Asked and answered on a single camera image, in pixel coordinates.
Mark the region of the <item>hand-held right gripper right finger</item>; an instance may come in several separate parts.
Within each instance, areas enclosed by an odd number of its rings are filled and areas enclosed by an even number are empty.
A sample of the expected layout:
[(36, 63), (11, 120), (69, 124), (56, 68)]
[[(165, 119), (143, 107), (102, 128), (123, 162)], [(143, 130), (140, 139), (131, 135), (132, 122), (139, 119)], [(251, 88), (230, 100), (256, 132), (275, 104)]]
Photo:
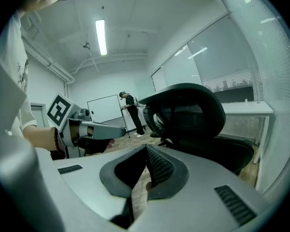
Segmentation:
[(186, 184), (169, 199), (150, 200), (129, 232), (232, 232), (240, 224), (215, 190), (228, 186), (255, 215), (265, 210), (265, 198), (220, 164), (173, 149), (158, 147), (182, 161)]

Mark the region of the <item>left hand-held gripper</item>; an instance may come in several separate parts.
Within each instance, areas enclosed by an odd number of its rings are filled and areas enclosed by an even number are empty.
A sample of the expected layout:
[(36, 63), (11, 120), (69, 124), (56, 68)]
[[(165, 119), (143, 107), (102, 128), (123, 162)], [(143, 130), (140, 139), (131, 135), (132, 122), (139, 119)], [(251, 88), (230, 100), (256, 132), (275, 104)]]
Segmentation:
[(84, 156), (84, 150), (74, 146), (71, 141), (71, 124), (79, 125), (80, 138), (116, 139), (126, 134), (123, 127), (90, 121), (88, 109), (80, 108), (61, 94), (57, 94), (53, 99), (47, 116), (57, 129), (59, 144), (62, 147), (60, 153), (64, 153), (66, 158)]

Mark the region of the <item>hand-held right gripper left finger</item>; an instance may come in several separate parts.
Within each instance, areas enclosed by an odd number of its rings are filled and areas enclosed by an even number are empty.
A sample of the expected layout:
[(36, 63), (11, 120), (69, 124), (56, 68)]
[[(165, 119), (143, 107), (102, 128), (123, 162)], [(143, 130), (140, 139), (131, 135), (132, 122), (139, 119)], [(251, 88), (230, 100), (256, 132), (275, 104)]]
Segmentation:
[(100, 180), (102, 166), (135, 149), (130, 146), (113, 152), (97, 154), (89, 157), (54, 161), (57, 169), (80, 165), (82, 168), (62, 174), (62, 178), (80, 198), (80, 200), (100, 217), (110, 220), (122, 214), (126, 199), (111, 195)]

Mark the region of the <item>black mesh office chair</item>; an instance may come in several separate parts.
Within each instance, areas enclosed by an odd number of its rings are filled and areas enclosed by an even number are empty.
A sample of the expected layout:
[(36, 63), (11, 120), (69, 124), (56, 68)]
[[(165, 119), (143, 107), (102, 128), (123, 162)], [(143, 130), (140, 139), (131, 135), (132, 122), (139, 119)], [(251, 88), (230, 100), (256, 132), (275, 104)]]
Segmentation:
[(204, 86), (181, 83), (139, 101), (148, 127), (167, 148), (219, 163), (239, 175), (254, 155), (251, 143), (221, 137), (226, 115)]

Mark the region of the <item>person's left forearm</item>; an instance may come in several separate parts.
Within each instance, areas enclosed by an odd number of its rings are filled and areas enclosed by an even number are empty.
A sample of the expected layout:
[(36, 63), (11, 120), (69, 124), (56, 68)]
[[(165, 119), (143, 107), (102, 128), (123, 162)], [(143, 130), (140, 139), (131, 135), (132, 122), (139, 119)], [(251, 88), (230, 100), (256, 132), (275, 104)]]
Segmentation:
[(55, 127), (38, 128), (34, 125), (29, 125), (23, 130), (23, 136), (33, 147), (43, 148), (48, 151), (60, 150), (58, 132)]

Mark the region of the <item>person's left hand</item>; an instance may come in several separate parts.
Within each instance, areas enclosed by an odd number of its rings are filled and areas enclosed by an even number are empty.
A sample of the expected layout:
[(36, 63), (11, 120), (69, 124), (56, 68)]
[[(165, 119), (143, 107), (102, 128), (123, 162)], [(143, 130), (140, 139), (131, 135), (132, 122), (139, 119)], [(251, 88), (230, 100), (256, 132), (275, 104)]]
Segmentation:
[(84, 150), (84, 155), (94, 155), (103, 153), (106, 149), (109, 149), (114, 144), (112, 138), (95, 138), (97, 132), (101, 132), (99, 126), (82, 126), (82, 125), (70, 125), (71, 141), (74, 146)]

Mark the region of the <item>whiteboard on black stand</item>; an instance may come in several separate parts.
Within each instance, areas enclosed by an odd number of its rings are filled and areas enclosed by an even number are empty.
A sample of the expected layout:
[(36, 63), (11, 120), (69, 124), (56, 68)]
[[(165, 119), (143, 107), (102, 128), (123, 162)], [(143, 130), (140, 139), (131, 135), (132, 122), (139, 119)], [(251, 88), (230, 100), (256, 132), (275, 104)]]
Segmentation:
[(120, 138), (127, 133), (127, 124), (121, 110), (118, 95), (111, 95), (87, 102), (91, 121), (121, 127), (124, 132), (113, 138)]

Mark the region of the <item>grey door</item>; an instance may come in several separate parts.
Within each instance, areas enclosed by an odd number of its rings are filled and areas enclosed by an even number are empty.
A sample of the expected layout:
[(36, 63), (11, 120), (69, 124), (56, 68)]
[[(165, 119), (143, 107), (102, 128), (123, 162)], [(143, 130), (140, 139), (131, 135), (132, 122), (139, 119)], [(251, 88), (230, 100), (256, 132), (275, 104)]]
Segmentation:
[(45, 104), (31, 103), (31, 112), (36, 119), (38, 128), (49, 127)]

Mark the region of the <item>white ceiling pipe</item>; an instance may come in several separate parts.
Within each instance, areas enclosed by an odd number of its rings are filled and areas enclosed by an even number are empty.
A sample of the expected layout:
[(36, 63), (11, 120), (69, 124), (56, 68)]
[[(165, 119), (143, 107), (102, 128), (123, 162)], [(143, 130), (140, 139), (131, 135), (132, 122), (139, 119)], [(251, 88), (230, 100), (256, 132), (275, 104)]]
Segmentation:
[(47, 53), (42, 49), (35, 46), (32, 41), (22, 36), (25, 50), (36, 58), (41, 64), (43, 64), (48, 70), (53, 72), (59, 78), (61, 78), (66, 84), (72, 84), (75, 78), (68, 73), (61, 65), (55, 62)]

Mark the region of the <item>fluorescent ceiling light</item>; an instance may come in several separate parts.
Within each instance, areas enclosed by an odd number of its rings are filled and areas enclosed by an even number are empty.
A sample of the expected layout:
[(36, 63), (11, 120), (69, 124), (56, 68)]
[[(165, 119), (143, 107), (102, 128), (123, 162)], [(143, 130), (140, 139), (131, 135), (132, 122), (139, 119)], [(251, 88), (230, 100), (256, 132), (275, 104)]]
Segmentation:
[(106, 56), (107, 48), (106, 48), (106, 37), (105, 37), (105, 21), (103, 19), (97, 20), (95, 22), (95, 26), (96, 26), (96, 34), (97, 34), (100, 54), (102, 56)]

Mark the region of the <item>long white desk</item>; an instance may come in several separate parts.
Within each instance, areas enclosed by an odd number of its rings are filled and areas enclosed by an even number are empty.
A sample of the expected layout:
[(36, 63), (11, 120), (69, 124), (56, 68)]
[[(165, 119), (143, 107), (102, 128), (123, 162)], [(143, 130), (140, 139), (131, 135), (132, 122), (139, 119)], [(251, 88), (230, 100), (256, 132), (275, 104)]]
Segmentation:
[(222, 107), (226, 115), (264, 118), (262, 132), (257, 135), (255, 141), (255, 145), (259, 143), (259, 147), (253, 163), (257, 164), (261, 159), (261, 154), (264, 152), (264, 144), (268, 134), (270, 116), (274, 111), (264, 101), (222, 103)]

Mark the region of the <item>wide black desk partition panel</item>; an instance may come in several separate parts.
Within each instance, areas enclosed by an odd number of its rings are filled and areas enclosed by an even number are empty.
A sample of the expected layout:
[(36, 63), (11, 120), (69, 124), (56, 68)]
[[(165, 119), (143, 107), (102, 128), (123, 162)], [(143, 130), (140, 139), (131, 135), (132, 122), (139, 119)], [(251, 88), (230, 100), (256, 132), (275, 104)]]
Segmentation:
[(234, 103), (234, 102), (253, 102), (254, 93), (252, 86), (236, 87), (223, 91), (214, 92), (221, 103)]

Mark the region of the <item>person's white printed t-shirt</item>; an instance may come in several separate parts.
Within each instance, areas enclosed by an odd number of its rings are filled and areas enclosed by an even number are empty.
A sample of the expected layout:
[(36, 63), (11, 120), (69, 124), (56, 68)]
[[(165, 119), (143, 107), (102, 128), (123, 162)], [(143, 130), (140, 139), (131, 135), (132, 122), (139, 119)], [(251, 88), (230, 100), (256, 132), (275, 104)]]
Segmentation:
[(14, 119), (11, 133), (23, 137), (23, 130), (36, 126), (29, 102), (29, 59), (25, 51), (21, 33), (21, 14), (16, 11), (5, 25), (0, 35), (0, 66), (26, 95)]

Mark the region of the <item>white window blinds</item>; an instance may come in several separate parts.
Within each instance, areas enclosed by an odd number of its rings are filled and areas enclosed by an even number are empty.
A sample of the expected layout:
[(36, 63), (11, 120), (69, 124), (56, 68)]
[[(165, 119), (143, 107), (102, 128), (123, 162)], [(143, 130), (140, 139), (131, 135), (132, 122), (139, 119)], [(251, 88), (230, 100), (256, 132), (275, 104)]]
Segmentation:
[(213, 71), (206, 70), (203, 74), (199, 71), (199, 74), (202, 85), (212, 92), (252, 86), (254, 100), (264, 100), (261, 72), (256, 65), (250, 65), (244, 70), (231, 71), (231, 73), (227, 73), (227, 70), (223, 68), (215, 68)]

